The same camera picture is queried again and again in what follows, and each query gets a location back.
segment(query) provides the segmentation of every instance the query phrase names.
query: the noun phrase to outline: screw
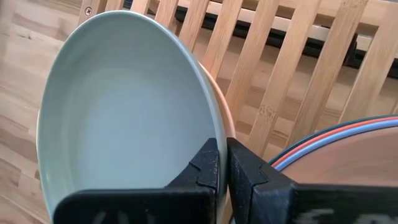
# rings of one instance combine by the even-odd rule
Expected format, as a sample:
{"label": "screw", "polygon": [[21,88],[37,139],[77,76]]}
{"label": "screw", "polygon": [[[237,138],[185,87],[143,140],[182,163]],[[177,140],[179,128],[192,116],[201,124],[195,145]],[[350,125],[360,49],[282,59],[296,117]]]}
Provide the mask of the screw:
{"label": "screw", "polygon": [[93,9],[91,7],[87,7],[85,9],[86,16],[90,16],[92,11],[93,11]]}

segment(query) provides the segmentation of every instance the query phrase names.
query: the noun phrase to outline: bamboo slatted panel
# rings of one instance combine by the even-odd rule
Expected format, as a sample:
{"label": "bamboo slatted panel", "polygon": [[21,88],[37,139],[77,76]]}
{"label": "bamboo slatted panel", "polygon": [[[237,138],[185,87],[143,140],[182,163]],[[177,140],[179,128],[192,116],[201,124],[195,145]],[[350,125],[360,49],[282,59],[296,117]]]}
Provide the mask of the bamboo slatted panel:
{"label": "bamboo slatted panel", "polygon": [[[255,10],[242,8],[243,4],[243,0],[134,0],[130,10],[146,14],[150,8],[156,12],[157,22],[176,30],[223,89],[240,132],[238,139],[258,156],[269,160],[284,147],[332,124],[398,113],[398,83],[387,78],[393,59],[398,57],[398,3],[259,0]],[[120,10],[122,0],[83,0],[80,22],[92,16],[86,13],[88,6],[93,14]],[[174,19],[177,6],[188,8],[183,24]],[[293,13],[288,18],[275,16],[286,15],[281,8]],[[212,32],[201,29],[206,12],[218,15]],[[232,37],[237,20],[251,23],[246,40]],[[331,26],[327,29],[314,23]],[[286,31],[281,49],[264,48],[270,29],[275,27]],[[357,38],[357,48],[367,51],[359,70],[342,67],[356,32],[366,34]],[[325,41],[318,60],[306,59],[313,68],[301,65],[308,37]],[[273,59],[263,60],[267,54]],[[303,70],[310,74],[305,91],[293,90],[288,96],[295,85],[292,80]],[[342,91],[339,80],[345,78],[351,79],[351,86]],[[339,102],[330,97],[343,92],[346,96]],[[340,106],[331,110],[327,104]],[[283,140],[275,144],[278,135]]]}

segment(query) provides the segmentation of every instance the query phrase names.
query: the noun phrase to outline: light blue plate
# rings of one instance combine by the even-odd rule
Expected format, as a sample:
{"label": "light blue plate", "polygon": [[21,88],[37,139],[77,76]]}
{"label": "light blue plate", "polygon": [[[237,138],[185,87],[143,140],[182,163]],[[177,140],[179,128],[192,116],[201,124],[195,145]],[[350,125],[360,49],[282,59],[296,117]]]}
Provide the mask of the light blue plate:
{"label": "light blue plate", "polygon": [[224,205],[226,136],[203,70],[152,19],[99,14],[65,42],[45,87],[37,151],[47,210],[77,190],[164,187],[208,138]]}

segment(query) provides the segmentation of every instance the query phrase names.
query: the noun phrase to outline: wooden floor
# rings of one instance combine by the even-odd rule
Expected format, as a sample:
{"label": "wooden floor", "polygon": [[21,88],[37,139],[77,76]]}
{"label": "wooden floor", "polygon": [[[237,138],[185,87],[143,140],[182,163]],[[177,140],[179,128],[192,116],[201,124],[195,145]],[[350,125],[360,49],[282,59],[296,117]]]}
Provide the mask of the wooden floor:
{"label": "wooden floor", "polygon": [[[78,22],[79,0],[0,0],[0,223],[49,223],[35,148],[40,99],[53,60]],[[210,31],[202,30],[195,47],[205,53]],[[233,38],[217,79],[228,88],[243,40]],[[251,130],[278,50],[266,47],[239,118],[238,138]],[[316,59],[302,57],[278,119],[269,157],[282,150],[310,81]],[[337,123],[357,70],[342,68],[318,128]],[[398,97],[398,80],[388,79],[373,114],[389,114]]]}

